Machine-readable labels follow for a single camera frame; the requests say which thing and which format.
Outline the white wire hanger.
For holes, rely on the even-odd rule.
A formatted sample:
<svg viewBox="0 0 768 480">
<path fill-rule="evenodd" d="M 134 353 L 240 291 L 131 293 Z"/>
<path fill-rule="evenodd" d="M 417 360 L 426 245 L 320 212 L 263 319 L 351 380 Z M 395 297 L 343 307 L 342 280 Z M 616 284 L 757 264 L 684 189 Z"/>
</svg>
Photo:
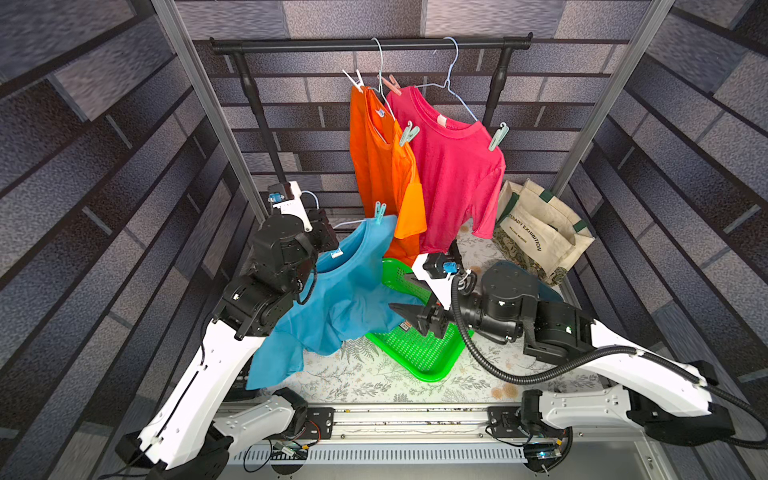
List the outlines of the white wire hanger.
<svg viewBox="0 0 768 480">
<path fill-rule="evenodd" d="M 392 116 L 393 120 L 396 120 L 396 117 L 395 117 L 395 115 L 393 113 L 391 105 L 388 102 L 387 94 L 386 94 L 386 92 L 384 90 L 384 85 L 383 85 L 383 80 L 384 80 L 384 77 L 383 77 L 384 56 L 383 56 L 382 45 L 381 45 L 380 41 L 376 37 L 372 37 L 371 40 L 376 43 L 376 46 L 377 46 L 377 49 L 378 49 L 378 54 L 379 54 L 379 69 L 378 69 L 378 74 L 377 74 L 377 79 L 378 79 L 378 89 L 377 89 L 377 91 L 380 94 L 380 97 L 381 97 L 384 105 L 387 107 L 387 110 L 389 111 L 389 113 Z"/>
</svg>

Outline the light blue wire hanger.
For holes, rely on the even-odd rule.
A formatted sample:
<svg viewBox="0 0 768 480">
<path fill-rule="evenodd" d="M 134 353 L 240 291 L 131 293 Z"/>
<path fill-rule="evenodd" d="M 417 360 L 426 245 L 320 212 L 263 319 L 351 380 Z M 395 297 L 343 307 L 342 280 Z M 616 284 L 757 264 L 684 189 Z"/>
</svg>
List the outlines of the light blue wire hanger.
<svg viewBox="0 0 768 480">
<path fill-rule="evenodd" d="M 478 122 L 479 119 L 475 115 L 473 110 L 467 105 L 467 103 L 463 100 L 463 98 L 452 88 L 452 73 L 453 73 L 454 66 L 456 65 L 456 63 L 457 63 L 457 61 L 459 59 L 459 55 L 460 55 L 460 49 L 459 49 L 458 42 L 452 36 L 444 36 L 443 40 L 450 41 L 453 44 L 454 50 L 455 50 L 454 58 L 453 58 L 452 62 L 450 63 L 449 67 L 448 67 L 448 71 L 447 71 L 447 74 L 446 74 L 446 77 L 445 77 L 444 81 L 441 84 L 432 82 L 432 83 L 423 83 L 423 84 L 419 84 L 419 85 L 414 85 L 414 88 L 416 88 L 416 89 L 424 89 L 424 88 L 427 88 L 427 87 L 434 87 L 434 88 L 438 88 L 438 89 L 442 89 L 442 90 L 447 91 L 450 95 L 452 95 L 456 100 L 458 100 L 460 102 L 460 104 L 469 113 L 469 115 L 472 117 L 472 119 L 475 122 Z"/>
</svg>

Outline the teal blue clothespin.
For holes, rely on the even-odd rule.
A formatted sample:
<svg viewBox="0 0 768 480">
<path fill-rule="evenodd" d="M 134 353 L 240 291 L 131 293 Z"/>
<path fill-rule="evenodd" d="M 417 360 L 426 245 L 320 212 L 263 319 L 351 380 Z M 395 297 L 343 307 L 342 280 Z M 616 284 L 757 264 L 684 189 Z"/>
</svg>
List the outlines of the teal blue clothespin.
<svg viewBox="0 0 768 480">
<path fill-rule="evenodd" d="M 387 204 L 377 201 L 374 208 L 374 223 L 380 225 L 386 215 Z"/>
</svg>

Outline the white clothespin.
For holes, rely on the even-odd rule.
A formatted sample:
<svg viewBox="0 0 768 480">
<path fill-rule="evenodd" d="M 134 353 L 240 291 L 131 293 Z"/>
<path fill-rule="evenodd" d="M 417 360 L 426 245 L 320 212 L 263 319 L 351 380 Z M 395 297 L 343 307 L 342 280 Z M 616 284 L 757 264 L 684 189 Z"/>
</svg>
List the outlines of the white clothespin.
<svg viewBox="0 0 768 480">
<path fill-rule="evenodd" d="M 353 87 L 358 92 L 361 94 L 365 93 L 365 82 L 363 81 L 362 74 L 358 69 L 355 70 L 355 76 L 352 76 L 346 70 L 342 70 L 342 73 L 347 77 L 347 79 L 352 83 Z"/>
</svg>

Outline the mint green clothespin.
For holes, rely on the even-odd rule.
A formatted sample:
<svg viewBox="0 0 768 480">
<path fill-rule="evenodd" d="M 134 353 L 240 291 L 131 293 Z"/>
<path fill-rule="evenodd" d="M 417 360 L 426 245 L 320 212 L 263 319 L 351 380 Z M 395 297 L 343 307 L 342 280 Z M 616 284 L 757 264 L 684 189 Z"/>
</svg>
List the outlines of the mint green clothespin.
<svg viewBox="0 0 768 480">
<path fill-rule="evenodd" d="M 507 125 L 507 123 L 506 122 L 501 122 L 500 125 L 499 125 L 499 128 L 495 131 L 495 133 L 493 134 L 493 136 L 491 138 L 491 141 L 490 141 L 489 146 L 488 146 L 488 150 L 490 152 L 493 152 L 496 149 L 498 149 L 500 147 L 500 144 L 502 143 L 502 141 L 505 139 L 505 137 L 509 133 L 509 131 L 510 131 L 510 128 Z"/>
</svg>

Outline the blue t-shirt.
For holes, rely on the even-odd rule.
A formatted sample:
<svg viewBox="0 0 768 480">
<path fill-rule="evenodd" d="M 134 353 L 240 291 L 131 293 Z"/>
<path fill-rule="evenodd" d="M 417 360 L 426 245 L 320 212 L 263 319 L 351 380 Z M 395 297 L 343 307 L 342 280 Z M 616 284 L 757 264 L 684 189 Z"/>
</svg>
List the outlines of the blue t-shirt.
<svg viewBox="0 0 768 480">
<path fill-rule="evenodd" d="M 394 215 L 367 219 L 340 243 L 340 255 L 321 255 L 307 303 L 293 306 L 255 352 L 248 390 L 276 386 L 302 371 L 306 352 L 329 356 L 347 340 L 390 332 L 402 322 L 391 303 L 422 304 L 382 283 L 382 259 L 396 224 Z"/>
</svg>

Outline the sage green clothespin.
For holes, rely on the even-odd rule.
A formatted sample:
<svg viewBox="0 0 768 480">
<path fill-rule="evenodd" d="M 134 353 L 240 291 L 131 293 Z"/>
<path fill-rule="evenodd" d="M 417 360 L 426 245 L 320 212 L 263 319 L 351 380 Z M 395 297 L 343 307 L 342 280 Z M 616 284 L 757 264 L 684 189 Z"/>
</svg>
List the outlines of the sage green clothespin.
<svg viewBox="0 0 768 480">
<path fill-rule="evenodd" d="M 419 134 L 419 132 L 420 128 L 414 125 L 412 121 L 409 121 L 401 133 L 399 140 L 400 147 L 404 148 L 407 143 L 411 142 Z"/>
</svg>

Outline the dusty pink clothespin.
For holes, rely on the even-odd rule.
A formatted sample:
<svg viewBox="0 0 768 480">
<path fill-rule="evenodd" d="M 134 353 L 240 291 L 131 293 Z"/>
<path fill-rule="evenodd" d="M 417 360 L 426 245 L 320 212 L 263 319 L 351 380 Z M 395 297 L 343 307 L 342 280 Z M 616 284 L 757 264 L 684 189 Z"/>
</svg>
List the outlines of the dusty pink clothespin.
<svg viewBox="0 0 768 480">
<path fill-rule="evenodd" d="M 396 78 L 393 75 L 389 75 L 388 77 L 380 77 L 381 82 L 384 86 L 386 86 L 391 93 L 401 96 L 402 95 L 402 88 L 399 84 L 399 82 L 396 80 Z"/>
</svg>

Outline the pink t-shirt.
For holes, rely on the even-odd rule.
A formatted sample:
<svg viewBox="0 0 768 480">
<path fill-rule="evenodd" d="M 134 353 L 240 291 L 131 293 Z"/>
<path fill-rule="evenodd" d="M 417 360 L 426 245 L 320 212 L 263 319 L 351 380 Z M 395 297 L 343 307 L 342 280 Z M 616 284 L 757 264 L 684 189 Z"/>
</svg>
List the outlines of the pink t-shirt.
<svg viewBox="0 0 768 480">
<path fill-rule="evenodd" d="M 506 162 L 500 149 L 489 149 L 486 128 L 445 117 L 413 86 L 389 93 L 387 100 L 397 120 L 420 129 L 407 143 L 417 163 L 427 222 L 420 251 L 447 251 L 467 221 L 474 236 L 491 238 Z"/>
</svg>

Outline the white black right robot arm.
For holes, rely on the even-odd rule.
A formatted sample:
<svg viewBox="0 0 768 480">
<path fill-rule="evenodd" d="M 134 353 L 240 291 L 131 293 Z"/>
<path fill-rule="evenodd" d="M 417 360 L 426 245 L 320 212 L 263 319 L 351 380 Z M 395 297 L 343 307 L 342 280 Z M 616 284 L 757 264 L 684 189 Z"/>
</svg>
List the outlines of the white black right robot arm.
<svg viewBox="0 0 768 480">
<path fill-rule="evenodd" d="M 733 439 L 730 413 L 713 400 L 724 394 L 709 364 L 671 361 L 570 304 L 543 299 L 541 282 L 508 261 L 492 265 L 477 292 L 464 289 L 458 276 L 439 283 L 447 299 L 425 306 L 392 303 L 390 309 L 422 335 L 440 336 L 455 324 L 466 350 L 486 372 L 531 386 L 519 410 L 528 434 L 629 425 L 678 446 Z M 505 372 L 474 343 L 480 334 L 500 342 L 521 340 L 524 354 L 549 367 L 527 376 Z"/>
</svg>

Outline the mint wire hanger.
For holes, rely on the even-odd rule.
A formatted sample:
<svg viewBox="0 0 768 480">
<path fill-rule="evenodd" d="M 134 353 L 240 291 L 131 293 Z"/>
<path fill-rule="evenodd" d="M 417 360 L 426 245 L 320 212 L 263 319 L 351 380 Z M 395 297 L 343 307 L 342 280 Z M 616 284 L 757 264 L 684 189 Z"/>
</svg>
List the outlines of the mint wire hanger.
<svg viewBox="0 0 768 480">
<path fill-rule="evenodd" d="M 341 232 L 352 232 L 365 217 L 360 196 L 356 192 L 310 192 L 301 197 L 306 207 L 324 209 L 330 224 Z"/>
</svg>

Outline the orange t-shirt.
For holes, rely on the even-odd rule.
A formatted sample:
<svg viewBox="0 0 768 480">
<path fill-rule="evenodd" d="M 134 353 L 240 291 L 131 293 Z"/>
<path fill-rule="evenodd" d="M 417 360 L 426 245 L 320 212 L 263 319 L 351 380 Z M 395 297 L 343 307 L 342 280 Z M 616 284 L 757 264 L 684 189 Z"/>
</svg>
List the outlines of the orange t-shirt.
<svg viewBox="0 0 768 480">
<path fill-rule="evenodd" d="M 413 151 L 400 143 L 402 128 L 369 87 L 350 90 L 349 130 L 349 152 L 364 215 L 374 217 L 380 203 L 388 216 L 397 217 L 385 256 L 410 266 L 420 253 L 420 236 L 427 231 Z"/>
</svg>

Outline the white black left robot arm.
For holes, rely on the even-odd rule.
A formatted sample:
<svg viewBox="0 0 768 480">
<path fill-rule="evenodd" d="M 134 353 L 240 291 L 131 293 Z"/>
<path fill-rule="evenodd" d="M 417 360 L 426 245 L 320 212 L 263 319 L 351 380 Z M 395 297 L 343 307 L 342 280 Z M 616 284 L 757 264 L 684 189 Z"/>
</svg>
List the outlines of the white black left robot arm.
<svg viewBox="0 0 768 480">
<path fill-rule="evenodd" d="M 254 243 L 251 269 L 225 287 L 173 393 L 146 427 L 118 443 L 127 468 L 144 468 L 150 479 L 215 479 L 244 448 L 303 431 L 308 404 L 288 389 L 232 417 L 216 413 L 278 321 L 311 298 L 318 257 L 339 242 L 325 211 L 314 208 L 271 215 Z"/>
</svg>

